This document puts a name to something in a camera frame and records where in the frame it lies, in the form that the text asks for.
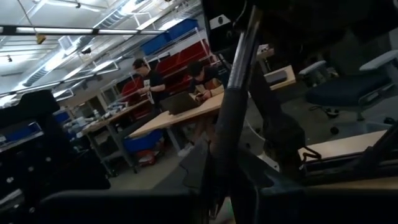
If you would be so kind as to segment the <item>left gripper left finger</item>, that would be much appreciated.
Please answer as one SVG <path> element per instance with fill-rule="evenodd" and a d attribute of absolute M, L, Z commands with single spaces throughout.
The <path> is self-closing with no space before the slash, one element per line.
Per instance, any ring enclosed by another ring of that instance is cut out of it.
<path fill-rule="evenodd" d="M 149 190 L 74 190 L 41 201 L 37 224 L 208 224 L 223 161 L 201 146 Z"/>

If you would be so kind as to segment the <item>black pegboard tool cart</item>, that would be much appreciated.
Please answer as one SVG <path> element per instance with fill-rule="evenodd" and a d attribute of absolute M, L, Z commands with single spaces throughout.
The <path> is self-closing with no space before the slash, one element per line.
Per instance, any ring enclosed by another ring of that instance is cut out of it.
<path fill-rule="evenodd" d="M 42 199 L 65 190 L 108 189 L 106 170 L 94 152 L 76 151 L 55 118 L 60 109 L 48 90 L 26 93 L 0 109 L 0 134 L 33 135 L 0 146 L 0 224 L 35 224 Z"/>

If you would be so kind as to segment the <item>ceiling light bar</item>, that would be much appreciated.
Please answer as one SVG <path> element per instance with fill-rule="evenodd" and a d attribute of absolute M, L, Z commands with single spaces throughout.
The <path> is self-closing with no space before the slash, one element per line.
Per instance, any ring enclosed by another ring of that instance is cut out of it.
<path fill-rule="evenodd" d="M 0 25 L 1 36 L 23 35 L 157 35 L 165 30 L 136 30 L 136 29 L 87 29 L 69 27 L 32 27 Z"/>

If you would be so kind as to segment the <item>cluttered wooden workbench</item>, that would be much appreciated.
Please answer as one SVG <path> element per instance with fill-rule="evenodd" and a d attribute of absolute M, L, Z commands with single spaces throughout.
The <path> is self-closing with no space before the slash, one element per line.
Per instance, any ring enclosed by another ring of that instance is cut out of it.
<path fill-rule="evenodd" d="M 142 100 L 141 102 L 136 103 L 135 105 L 128 106 L 127 108 L 115 113 L 109 118 L 97 120 L 96 122 L 91 123 L 88 126 L 85 126 L 81 130 L 81 133 L 87 136 L 87 138 L 89 139 L 93 150 L 95 151 L 96 155 L 99 157 L 102 165 L 104 165 L 109 176 L 111 177 L 117 176 L 114 169 L 110 166 L 109 162 L 119 157 L 122 157 L 127 162 L 128 166 L 133 169 L 135 174 L 138 173 L 139 164 L 137 160 L 134 157 L 131 157 L 131 155 L 128 153 L 127 149 L 123 145 L 124 138 L 128 134 L 132 133 L 133 126 L 129 126 L 128 128 L 123 129 L 121 132 L 118 132 L 115 129 L 113 123 L 121 119 L 123 116 L 127 116 L 134 109 L 137 109 L 148 102 L 149 100 Z M 108 155 L 104 154 L 101 151 L 100 145 L 95 137 L 95 131 L 98 131 L 103 127 L 107 129 L 109 136 L 113 139 L 116 145 L 116 150 Z"/>

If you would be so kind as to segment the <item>wooden desk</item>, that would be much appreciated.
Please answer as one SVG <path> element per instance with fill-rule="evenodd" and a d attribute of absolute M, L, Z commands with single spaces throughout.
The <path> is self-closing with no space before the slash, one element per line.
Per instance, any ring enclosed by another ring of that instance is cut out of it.
<path fill-rule="evenodd" d="M 171 115 L 168 111 L 163 112 L 151 119 L 143 126 L 135 130 L 133 133 L 129 135 L 130 138 L 136 138 L 138 136 L 142 136 L 145 133 L 151 132 L 155 129 L 166 129 L 167 133 L 170 136 L 170 140 L 173 144 L 173 147 L 176 151 L 181 150 L 182 145 L 177 140 L 174 132 L 171 127 L 175 124 L 181 123 L 183 121 L 198 118 L 203 114 L 210 113 L 212 111 L 216 111 L 221 108 L 221 104 L 223 101 L 224 93 L 216 95 L 209 100 L 206 100 L 201 106 L 188 110 L 186 112 L 180 113 L 178 115 Z"/>

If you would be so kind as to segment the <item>large blue shelf bin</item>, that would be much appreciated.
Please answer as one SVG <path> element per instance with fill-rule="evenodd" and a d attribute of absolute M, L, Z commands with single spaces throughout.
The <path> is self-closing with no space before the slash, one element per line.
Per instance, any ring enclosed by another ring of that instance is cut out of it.
<path fill-rule="evenodd" d="M 199 23 L 196 19 L 184 19 L 174 26 L 168 28 L 164 33 L 159 34 L 140 46 L 140 49 L 146 54 L 150 55 L 159 51 L 160 49 L 178 40 L 185 34 L 199 28 Z"/>

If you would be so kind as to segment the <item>black aluminium table frame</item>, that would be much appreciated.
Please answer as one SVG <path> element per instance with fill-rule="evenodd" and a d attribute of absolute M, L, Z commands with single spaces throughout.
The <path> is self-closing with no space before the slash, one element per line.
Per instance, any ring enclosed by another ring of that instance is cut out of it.
<path fill-rule="evenodd" d="M 302 151 L 303 185 L 325 185 L 398 177 L 398 123 L 376 131 L 310 146 Z"/>

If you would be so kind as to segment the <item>dark blue office chair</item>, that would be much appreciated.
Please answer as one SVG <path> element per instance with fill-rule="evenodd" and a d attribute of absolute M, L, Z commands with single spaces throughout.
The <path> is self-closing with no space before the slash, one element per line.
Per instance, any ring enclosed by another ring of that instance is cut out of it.
<path fill-rule="evenodd" d="M 377 100 L 398 95 L 398 50 L 390 50 L 359 68 L 360 74 L 332 78 L 313 88 L 305 95 L 313 105 L 352 110 L 358 121 L 364 121 L 362 112 Z"/>

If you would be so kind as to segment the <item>red shelf bins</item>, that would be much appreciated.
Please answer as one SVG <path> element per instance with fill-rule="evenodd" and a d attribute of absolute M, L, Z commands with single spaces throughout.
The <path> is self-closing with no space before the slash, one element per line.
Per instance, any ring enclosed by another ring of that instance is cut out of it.
<path fill-rule="evenodd" d="M 176 54 L 161 60 L 156 70 L 162 75 L 166 91 L 170 94 L 185 91 L 190 86 L 191 77 L 187 70 L 190 62 L 199 61 L 204 66 L 215 62 L 205 39 L 202 39 Z"/>

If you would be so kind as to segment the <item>person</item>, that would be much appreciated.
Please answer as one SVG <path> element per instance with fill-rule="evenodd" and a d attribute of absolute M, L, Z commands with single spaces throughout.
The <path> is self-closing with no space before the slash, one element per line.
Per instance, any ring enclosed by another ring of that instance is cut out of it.
<path fill-rule="evenodd" d="M 160 109 L 160 102 L 168 97 L 162 75 L 150 69 L 142 58 L 132 64 L 134 71 L 143 79 L 143 87 L 138 89 L 140 95 L 145 94 L 155 109 Z"/>
<path fill-rule="evenodd" d="M 204 66 L 202 62 L 194 61 L 188 64 L 187 70 L 191 77 L 188 92 L 196 101 L 204 102 L 224 92 L 216 67 Z"/>

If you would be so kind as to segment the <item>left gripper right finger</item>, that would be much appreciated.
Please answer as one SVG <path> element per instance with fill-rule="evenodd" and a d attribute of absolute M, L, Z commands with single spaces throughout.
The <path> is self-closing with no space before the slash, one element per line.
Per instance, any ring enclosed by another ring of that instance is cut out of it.
<path fill-rule="evenodd" d="M 304 187 L 247 151 L 235 171 L 236 224 L 398 224 L 398 189 Z"/>

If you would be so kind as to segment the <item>blue tub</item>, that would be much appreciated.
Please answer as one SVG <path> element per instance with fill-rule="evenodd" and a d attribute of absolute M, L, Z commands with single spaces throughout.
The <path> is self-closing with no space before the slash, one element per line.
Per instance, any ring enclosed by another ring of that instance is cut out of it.
<path fill-rule="evenodd" d="M 147 149 L 152 149 L 162 139 L 163 130 L 156 129 L 143 136 L 136 138 L 125 138 L 123 145 L 130 153 L 135 153 Z"/>

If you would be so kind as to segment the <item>small wooden table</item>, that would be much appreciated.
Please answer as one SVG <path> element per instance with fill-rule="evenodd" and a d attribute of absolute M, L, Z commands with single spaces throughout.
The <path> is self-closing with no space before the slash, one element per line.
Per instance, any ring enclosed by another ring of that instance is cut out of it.
<path fill-rule="evenodd" d="M 296 83 L 295 73 L 291 65 L 269 72 L 264 75 L 264 78 L 270 85 L 271 90 L 284 88 Z"/>

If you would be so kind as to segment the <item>dark laptop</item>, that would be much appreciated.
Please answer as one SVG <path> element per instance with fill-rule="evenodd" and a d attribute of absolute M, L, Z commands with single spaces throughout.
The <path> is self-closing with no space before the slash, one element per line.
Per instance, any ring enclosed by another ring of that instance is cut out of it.
<path fill-rule="evenodd" d="M 177 115 L 188 110 L 197 108 L 201 105 L 192 95 L 184 91 L 170 96 L 160 102 L 160 105 L 169 112 L 169 114 Z"/>

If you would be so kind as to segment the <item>grey stool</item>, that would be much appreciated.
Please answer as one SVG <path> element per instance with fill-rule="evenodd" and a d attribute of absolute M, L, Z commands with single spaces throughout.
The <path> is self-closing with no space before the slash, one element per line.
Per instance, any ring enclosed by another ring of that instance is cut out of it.
<path fill-rule="evenodd" d="M 330 79 L 330 74 L 328 73 L 325 60 L 321 60 L 307 66 L 303 70 L 299 71 L 298 74 L 307 79 L 306 84 L 310 88 L 322 84 Z"/>

